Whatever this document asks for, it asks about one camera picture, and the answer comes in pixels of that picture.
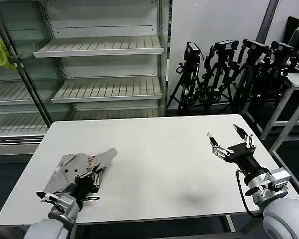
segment white wall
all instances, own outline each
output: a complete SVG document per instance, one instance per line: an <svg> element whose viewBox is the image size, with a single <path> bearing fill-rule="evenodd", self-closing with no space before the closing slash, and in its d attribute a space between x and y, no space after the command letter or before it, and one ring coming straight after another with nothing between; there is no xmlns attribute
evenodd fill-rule
<svg viewBox="0 0 299 239"><path fill-rule="evenodd" d="M266 44L273 41L282 41L286 28L287 19L293 16L299 19L299 0L280 0L275 16L269 28Z"/></svg>
<svg viewBox="0 0 299 239"><path fill-rule="evenodd" d="M255 40L269 1L173 0L167 99L179 80L180 74L175 70L179 62L183 62L187 41L195 42L207 56L210 46L216 42ZM213 59L212 64L217 60L217 55ZM201 64L200 79L204 72ZM169 109L176 107L177 103L173 101Z"/></svg>

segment crumpled fabric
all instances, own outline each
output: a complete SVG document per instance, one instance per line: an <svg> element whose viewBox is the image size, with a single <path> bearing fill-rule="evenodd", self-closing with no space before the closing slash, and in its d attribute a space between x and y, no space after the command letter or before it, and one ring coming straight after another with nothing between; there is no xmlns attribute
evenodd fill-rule
<svg viewBox="0 0 299 239"><path fill-rule="evenodd" d="M64 155L58 166L54 169L44 192L55 195L62 194L70 184L75 183L75 176L92 170L96 165L98 169L104 170L109 167L113 158L117 155L114 148L95 156L84 153Z"/></svg>
<svg viewBox="0 0 299 239"><path fill-rule="evenodd" d="M13 60L11 59L9 52L1 38L0 38L0 66L16 71L16 67L13 63Z"/></svg>

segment camera on tripod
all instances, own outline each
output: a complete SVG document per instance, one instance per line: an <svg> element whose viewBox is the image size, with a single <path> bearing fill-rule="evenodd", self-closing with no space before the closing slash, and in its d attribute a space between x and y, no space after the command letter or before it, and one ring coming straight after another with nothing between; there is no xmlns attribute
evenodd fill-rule
<svg viewBox="0 0 299 239"><path fill-rule="evenodd" d="M271 43L273 54L275 55L274 65L285 67L290 57L293 57L295 50L292 46L284 44L283 42L273 41Z"/></svg>
<svg viewBox="0 0 299 239"><path fill-rule="evenodd" d="M200 63L200 49L195 43L187 42L184 53L184 61Z"/></svg>
<svg viewBox="0 0 299 239"><path fill-rule="evenodd" d="M176 72L182 74L177 86L169 98L166 108L170 106L172 100L178 103L178 114L182 109L195 104L199 99L199 91L195 90L196 86L200 85L198 72L200 68L200 55L201 51L195 43L187 42L186 50L184 52L185 63L179 63ZM182 86L180 98L176 98L178 88Z"/></svg>
<svg viewBox="0 0 299 239"><path fill-rule="evenodd" d="M206 73L202 76L204 81L201 83L200 102L204 104L206 109L209 109L214 103L218 103L221 97L224 96L229 102L232 101L230 84L235 80L229 77L230 71L237 71L239 66L236 62L233 62L235 51L239 45L239 41L227 40L215 43L211 46L209 55L206 57L205 69ZM210 66L210 61L217 54L218 60L214 64L213 68ZM209 80L214 76L215 78L212 86L209 86ZM225 72L223 77L223 85L218 88L220 76ZM228 96L224 95L224 91L227 89Z"/></svg>
<svg viewBox="0 0 299 239"><path fill-rule="evenodd" d="M237 50L237 47L239 45L239 41L232 41L232 40L227 40L227 41L221 41L217 42L214 45L215 51L222 51L222 50Z"/></svg>
<svg viewBox="0 0 299 239"><path fill-rule="evenodd" d="M238 63L241 63L246 48L249 48L248 53L247 53L248 57L246 60L247 61L246 65L249 67L253 67L256 64L259 57L261 57L262 54L264 54L264 53L266 55L271 54L271 53L269 53L269 51L270 51L269 46L266 46L266 45L261 44L256 41L251 41L251 40L245 39L245 40L243 40L243 45L241 47L241 50L240 50L240 53L238 56Z"/></svg>

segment black cable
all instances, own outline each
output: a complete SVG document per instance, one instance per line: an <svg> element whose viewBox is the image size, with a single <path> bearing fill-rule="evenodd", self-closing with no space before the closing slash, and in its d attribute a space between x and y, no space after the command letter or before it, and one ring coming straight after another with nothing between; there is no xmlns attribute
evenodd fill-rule
<svg viewBox="0 0 299 239"><path fill-rule="evenodd" d="M201 53L201 51L200 51L200 54L203 57L203 62L204 62L204 65L205 65L205 57L204 57L203 53Z"/></svg>
<svg viewBox="0 0 299 239"><path fill-rule="evenodd" d="M54 193L52 193L52 194L55 194L55 195L58 196L58 195L60 195L61 193L67 193L67 192L69 192L70 186L71 186L71 184L68 185L65 189L63 189L63 190L61 190L61 191L56 191L56 192L54 192Z"/></svg>
<svg viewBox="0 0 299 239"><path fill-rule="evenodd" d="M201 56L203 57L203 62L204 62L204 66L205 66L205 57L204 57L203 53L201 52L200 48L199 48L198 46L197 46L197 48L198 48L198 50L199 50Z"/></svg>
<svg viewBox="0 0 299 239"><path fill-rule="evenodd" d="M240 172L239 170L236 171L236 179L237 179L238 189L239 189L241 200L243 201L244 207L245 207L248 215L251 216L252 218L262 218L263 217L262 213L255 215L249 211L246 201L245 201L245 198L244 198L243 190L241 189L241 184L240 184L240 180L239 180L239 172Z"/></svg>

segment empty shelf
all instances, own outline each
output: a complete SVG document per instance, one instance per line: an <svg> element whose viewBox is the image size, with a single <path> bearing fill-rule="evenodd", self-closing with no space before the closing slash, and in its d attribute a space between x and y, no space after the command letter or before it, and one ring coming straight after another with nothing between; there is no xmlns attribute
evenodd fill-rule
<svg viewBox="0 0 299 239"><path fill-rule="evenodd" d="M161 99L158 77L66 80L53 103Z"/></svg>
<svg viewBox="0 0 299 239"><path fill-rule="evenodd" d="M47 126L39 113L0 115L0 135L43 135Z"/></svg>
<svg viewBox="0 0 299 239"><path fill-rule="evenodd" d="M116 110L116 111L77 111L73 120L110 120L158 117L158 109Z"/></svg>
<svg viewBox="0 0 299 239"><path fill-rule="evenodd" d="M43 101L49 100L55 92L55 81L42 80L35 82ZM23 81L0 82L0 105L32 104L33 100Z"/></svg>
<svg viewBox="0 0 299 239"><path fill-rule="evenodd" d="M53 39L35 57L161 54L157 36L122 36Z"/></svg>

